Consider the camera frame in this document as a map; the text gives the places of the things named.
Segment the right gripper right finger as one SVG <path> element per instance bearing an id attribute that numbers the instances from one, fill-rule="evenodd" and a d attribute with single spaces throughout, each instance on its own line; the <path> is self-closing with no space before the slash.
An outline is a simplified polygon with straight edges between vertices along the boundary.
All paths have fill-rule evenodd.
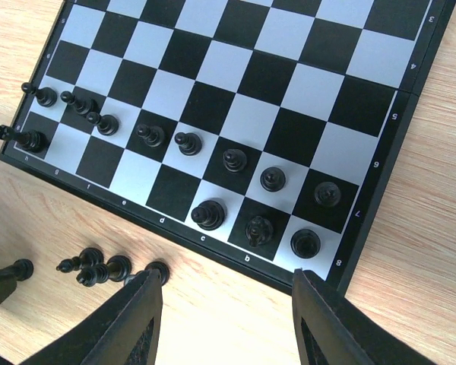
<path id="1" fill-rule="evenodd" d="M 293 324 L 301 364 L 432 364 L 310 270 L 296 269 Z"/>

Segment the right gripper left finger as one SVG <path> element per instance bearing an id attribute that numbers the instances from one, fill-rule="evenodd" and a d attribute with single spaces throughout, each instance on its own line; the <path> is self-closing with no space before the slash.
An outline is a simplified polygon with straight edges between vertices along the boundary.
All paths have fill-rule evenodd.
<path id="1" fill-rule="evenodd" d="M 161 275 L 142 271 L 85 320 L 24 364 L 154 364 L 163 308 Z"/>

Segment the black pawn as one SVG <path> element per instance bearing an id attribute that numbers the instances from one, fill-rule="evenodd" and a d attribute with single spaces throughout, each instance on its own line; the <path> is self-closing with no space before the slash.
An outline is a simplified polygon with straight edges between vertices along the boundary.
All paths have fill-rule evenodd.
<path id="1" fill-rule="evenodd" d="M 119 129 L 119 121 L 112 115 L 101 116 L 96 112 L 89 112 L 86 115 L 87 121 L 97 127 L 97 131 L 101 135 L 110 136 L 115 134 Z"/>
<path id="2" fill-rule="evenodd" d="M 158 148 L 164 143 L 165 132 L 158 125 L 139 124 L 136 129 L 136 135 L 150 148 Z"/>
<path id="3" fill-rule="evenodd" d="M 200 137 L 193 132 L 178 132 L 174 136 L 174 142 L 178 145 L 179 151 L 186 156 L 194 156 L 202 149 Z"/>
<path id="4" fill-rule="evenodd" d="M 15 141 L 23 150 L 31 152 L 40 152 L 46 146 L 46 136 L 42 132 L 19 132 L 7 125 L 0 125 L 0 140 Z"/>
<path id="5" fill-rule="evenodd" d="M 315 187 L 314 198 L 318 205 L 333 208 L 341 200 L 341 191 L 334 182 L 321 182 Z"/>
<path id="6" fill-rule="evenodd" d="M 80 98 L 70 91 L 62 91 L 60 93 L 60 98 L 81 116 L 86 116 L 88 113 L 95 112 L 97 110 L 96 101 L 89 97 Z"/>
<path id="7" fill-rule="evenodd" d="M 247 156 L 240 149 L 227 149 L 223 152 L 223 165 L 231 173 L 241 172 L 247 164 Z"/>
<path id="8" fill-rule="evenodd" d="M 260 175 L 261 187 L 268 192 L 278 192 L 286 185 L 285 172 L 279 167 L 268 167 Z"/>
<path id="9" fill-rule="evenodd" d="M 25 281 L 33 274 L 33 263 L 29 259 L 18 259 L 12 265 L 0 269 L 0 276 L 11 275 L 17 281 Z"/>

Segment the black rook piece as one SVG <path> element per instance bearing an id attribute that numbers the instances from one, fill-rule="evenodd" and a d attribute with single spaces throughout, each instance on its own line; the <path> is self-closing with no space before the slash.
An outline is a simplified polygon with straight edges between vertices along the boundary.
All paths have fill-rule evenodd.
<path id="1" fill-rule="evenodd" d="M 293 253 L 301 259 L 315 257 L 321 248 L 321 240 L 314 230 L 304 228 L 296 231 L 290 239 Z"/>

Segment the black knight piece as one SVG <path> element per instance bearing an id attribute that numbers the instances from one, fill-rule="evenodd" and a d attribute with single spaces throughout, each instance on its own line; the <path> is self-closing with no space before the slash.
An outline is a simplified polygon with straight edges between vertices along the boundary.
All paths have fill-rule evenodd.
<path id="1" fill-rule="evenodd" d="M 250 247 L 268 244 L 274 235 L 272 222 L 263 216 L 253 217 L 245 226 L 245 237 Z"/>

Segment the black bishop piece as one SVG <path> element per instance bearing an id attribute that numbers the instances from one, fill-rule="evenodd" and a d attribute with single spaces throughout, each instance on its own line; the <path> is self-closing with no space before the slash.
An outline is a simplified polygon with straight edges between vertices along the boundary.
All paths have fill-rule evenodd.
<path id="1" fill-rule="evenodd" d="M 225 217 L 222 204 L 214 200 L 203 201 L 191 211 L 191 219 L 203 230 L 216 230 Z"/>

